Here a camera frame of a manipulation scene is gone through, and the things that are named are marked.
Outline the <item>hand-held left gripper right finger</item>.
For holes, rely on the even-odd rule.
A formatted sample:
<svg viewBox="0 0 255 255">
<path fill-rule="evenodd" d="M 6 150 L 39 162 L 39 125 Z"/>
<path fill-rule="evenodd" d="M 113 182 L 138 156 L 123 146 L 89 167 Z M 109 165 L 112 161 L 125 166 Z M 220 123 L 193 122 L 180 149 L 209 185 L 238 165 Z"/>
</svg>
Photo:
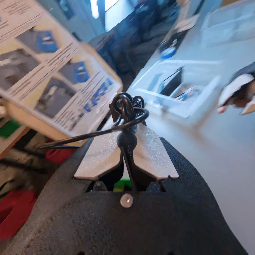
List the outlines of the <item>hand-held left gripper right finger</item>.
<svg viewBox="0 0 255 255">
<path fill-rule="evenodd" d="M 147 126 L 138 126 L 137 145 L 133 150 L 134 165 L 157 181 L 177 179 L 177 173 L 159 136 Z"/>
</svg>

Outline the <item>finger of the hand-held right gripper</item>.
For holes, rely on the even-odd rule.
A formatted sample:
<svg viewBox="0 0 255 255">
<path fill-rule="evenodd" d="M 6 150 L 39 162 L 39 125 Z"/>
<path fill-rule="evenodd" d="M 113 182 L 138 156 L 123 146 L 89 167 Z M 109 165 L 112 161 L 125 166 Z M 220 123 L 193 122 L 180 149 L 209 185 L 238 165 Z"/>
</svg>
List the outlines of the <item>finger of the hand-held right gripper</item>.
<svg viewBox="0 0 255 255">
<path fill-rule="evenodd" d="M 250 114 L 250 113 L 253 113 L 254 111 L 255 111 L 255 101 L 252 100 L 246 104 L 243 111 L 241 112 L 241 115 Z"/>
</svg>

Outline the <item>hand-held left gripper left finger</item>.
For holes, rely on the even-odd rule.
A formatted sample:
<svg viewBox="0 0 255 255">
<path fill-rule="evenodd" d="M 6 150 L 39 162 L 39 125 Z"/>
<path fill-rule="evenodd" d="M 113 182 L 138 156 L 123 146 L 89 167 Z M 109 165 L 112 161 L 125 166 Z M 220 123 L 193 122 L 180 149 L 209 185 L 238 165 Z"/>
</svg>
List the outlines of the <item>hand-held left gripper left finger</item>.
<svg viewBox="0 0 255 255">
<path fill-rule="evenodd" d="M 117 137 L 121 131 L 97 136 L 93 139 L 74 177 L 79 180 L 97 181 L 121 162 Z"/>
</svg>

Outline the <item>blue tape roll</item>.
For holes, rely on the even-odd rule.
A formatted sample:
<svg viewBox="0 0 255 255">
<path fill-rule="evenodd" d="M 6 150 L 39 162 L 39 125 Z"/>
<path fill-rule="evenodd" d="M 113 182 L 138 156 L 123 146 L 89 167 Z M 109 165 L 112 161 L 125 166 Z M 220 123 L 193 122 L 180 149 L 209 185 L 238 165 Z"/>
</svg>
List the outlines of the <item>blue tape roll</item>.
<svg viewBox="0 0 255 255">
<path fill-rule="evenodd" d="M 169 59 L 175 55 L 177 48 L 175 46 L 168 47 L 160 53 L 160 59 Z"/>
</svg>

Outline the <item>wooden instruction sheet board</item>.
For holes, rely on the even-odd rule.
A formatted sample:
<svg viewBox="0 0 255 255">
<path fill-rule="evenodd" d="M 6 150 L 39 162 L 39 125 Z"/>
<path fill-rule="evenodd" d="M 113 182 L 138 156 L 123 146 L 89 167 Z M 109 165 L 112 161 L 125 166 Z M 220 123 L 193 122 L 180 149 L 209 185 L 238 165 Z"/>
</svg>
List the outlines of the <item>wooden instruction sheet board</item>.
<svg viewBox="0 0 255 255">
<path fill-rule="evenodd" d="M 52 140 L 97 130 L 123 89 L 116 72 L 37 1 L 1 1 L 1 97 Z"/>
</svg>

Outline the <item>clear plastic container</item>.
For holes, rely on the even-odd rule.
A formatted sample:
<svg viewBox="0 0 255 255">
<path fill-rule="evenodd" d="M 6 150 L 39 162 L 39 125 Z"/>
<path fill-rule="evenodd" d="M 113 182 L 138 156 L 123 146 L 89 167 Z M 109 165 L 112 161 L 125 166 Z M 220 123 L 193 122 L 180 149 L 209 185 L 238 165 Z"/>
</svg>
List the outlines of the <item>clear plastic container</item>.
<svg viewBox="0 0 255 255">
<path fill-rule="evenodd" d="M 201 27 L 203 48 L 255 37 L 255 1 L 237 1 L 209 12 Z"/>
</svg>

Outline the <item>clear plastic bin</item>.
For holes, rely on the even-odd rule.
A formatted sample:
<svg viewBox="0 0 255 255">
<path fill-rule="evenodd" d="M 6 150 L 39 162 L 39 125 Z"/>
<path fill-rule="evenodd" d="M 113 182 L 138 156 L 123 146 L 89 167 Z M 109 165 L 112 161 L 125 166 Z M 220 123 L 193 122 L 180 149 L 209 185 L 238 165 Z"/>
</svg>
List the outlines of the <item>clear plastic bin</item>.
<svg viewBox="0 0 255 255">
<path fill-rule="evenodd" d="M 170 96 L 159 94 L 160 83 L 180 67 L 182 83 Z M 217 97 L 220 79 L 217 61 L 159 60 L 140 71 L 127 93 L 141 96 L 151 113 L 178 122 L 196 122 Z"/>
</svg>

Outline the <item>person's right hand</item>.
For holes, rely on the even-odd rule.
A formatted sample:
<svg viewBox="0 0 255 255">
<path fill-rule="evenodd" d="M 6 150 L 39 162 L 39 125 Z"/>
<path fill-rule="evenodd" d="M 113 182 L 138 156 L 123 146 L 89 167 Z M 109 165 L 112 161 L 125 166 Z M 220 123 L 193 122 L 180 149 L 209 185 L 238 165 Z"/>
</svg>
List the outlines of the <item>person's right hand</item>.
<svg viewBox="0 0 255 255">
<path fill-rule="evenodd" d="M 229 106 L 244 108 L 247 103 L 254 100 L 254 81 L 246 85 L 245 89 L 240 90 L 238 94 L 228 100 L 225 106 L 218 106 L 218 113 L 224 113 Z"/>
</svg>

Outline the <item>green plastic bin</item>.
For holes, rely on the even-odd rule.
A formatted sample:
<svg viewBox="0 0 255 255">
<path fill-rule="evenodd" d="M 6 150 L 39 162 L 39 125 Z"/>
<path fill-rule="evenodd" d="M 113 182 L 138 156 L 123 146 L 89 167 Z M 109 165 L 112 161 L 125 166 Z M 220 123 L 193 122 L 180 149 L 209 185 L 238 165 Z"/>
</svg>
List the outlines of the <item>green plastic bin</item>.
<svg viewBox="0 0 255 255">
<path fill-rule="evenodd" d="M 7 139 L 20 127 L 21 125 L 16 120 L 10 119 L 0 128 L 0 137 Z"/>
<path fill-rule="evenodd" d="M 122 178 L 117 183 L 115 183 L 113 192 L 125 192 L 125 191 L 132 191 L 132 183 L 129 178 Z"/>
</svg>

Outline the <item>red plastic bin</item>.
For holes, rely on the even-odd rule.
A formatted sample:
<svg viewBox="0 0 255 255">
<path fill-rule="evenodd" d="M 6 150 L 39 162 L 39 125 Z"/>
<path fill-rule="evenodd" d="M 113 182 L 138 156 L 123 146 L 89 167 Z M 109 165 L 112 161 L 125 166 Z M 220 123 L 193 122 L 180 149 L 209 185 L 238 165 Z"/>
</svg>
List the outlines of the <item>red plastic bin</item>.
<svg viewBox="0 0 255 255">
<path fill-rule="evenodd" d="M 13 190 L 0 202 L 0 240 L 11 239 L 28 220 L 37 201 L 36 190 Z"/>
<path fill-rule="evenodd" d="M 69 146 L 64 149 L 46 149 L 45 160 L 56 165 L 63 164 L 78 149 L 77 146 Z"/>
</svg>

